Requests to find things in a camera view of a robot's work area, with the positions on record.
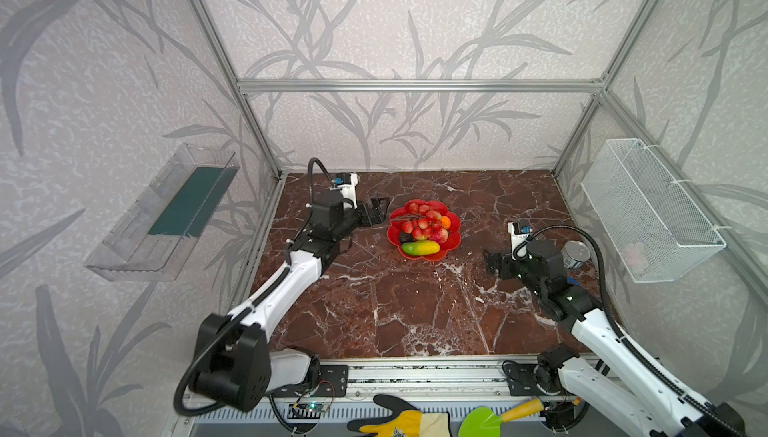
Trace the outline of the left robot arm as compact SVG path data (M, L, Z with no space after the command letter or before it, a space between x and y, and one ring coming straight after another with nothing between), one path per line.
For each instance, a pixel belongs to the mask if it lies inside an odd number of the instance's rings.
M197 417L225 406L248 412L273 391L318 375L316 357L294 349L270 351L269 342L298 298L334 262L342 241L358 228L387 221L390 198L358 202L353 193L353 185L341 184L312 199L274 274L227 314L204 319L193 360L173 396L178 415Z

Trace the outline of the dark fake avocado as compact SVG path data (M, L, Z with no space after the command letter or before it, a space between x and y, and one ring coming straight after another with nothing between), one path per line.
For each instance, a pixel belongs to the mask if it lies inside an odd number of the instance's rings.
M415 239L414 239L412 234L409 234L409 233L406 233L406 232L401 232L399 234L399 242L401 244L410 243L410 242L414 242L414 241L415 241Z

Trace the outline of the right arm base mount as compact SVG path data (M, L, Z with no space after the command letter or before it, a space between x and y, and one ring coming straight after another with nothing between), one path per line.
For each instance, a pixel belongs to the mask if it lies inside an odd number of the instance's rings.
M511 396L538 397L545 401L575 399L575 395L563 387L559 368L549 363L505 360L501 369Z

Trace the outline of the red fake lychee bunch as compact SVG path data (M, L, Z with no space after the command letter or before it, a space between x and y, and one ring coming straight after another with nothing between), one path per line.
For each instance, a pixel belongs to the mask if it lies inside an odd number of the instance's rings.
M454 228L453 220L448 214L448 208L437 201L412 200L403 209L403 214L393 218L393 221L396 222L395 227L399 230L398 242L399 234L406 232L412 234L415 241L431 240L442 244L448 239ZM442 216L448 216L451 219L449 229L442 226L440 222Z

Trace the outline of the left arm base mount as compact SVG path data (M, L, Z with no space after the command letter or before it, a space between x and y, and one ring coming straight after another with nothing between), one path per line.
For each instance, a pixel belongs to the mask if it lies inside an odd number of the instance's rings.
M319 397L345 397L349 383L349 366L344 364L321 364L312 370L299 384L282 389L287 397L309 394Z

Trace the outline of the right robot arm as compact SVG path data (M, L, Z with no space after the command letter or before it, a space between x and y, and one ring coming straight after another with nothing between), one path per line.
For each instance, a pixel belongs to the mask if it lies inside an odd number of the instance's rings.
M585 400L630 436L743 436L744 419L728 404L714 405L676 378L630 338L588 290L569 282L551 240L525 244L524 254L484 255L487 269L517 280L578 342L612 372L603 375L565 344L538 357L539 384Z

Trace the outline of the green yellow fake mango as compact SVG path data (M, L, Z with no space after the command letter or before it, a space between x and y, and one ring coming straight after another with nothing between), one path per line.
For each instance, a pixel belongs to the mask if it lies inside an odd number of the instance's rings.
M431 240L406 242L401 245L401 250L409 256L421 257L437 254L441 251L439 243Z

